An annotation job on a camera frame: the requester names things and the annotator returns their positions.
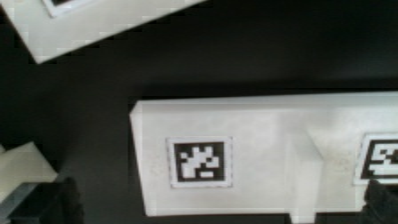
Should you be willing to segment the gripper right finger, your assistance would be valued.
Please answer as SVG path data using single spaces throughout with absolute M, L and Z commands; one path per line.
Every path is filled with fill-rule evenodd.
M 398 224 L 398 185 L 369 181 L 358 224 Z

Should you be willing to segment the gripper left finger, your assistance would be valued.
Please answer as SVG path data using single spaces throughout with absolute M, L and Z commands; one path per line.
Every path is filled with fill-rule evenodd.
M 0 224 L 83 224 L 76 181 L 24 182 L 0 203 Z

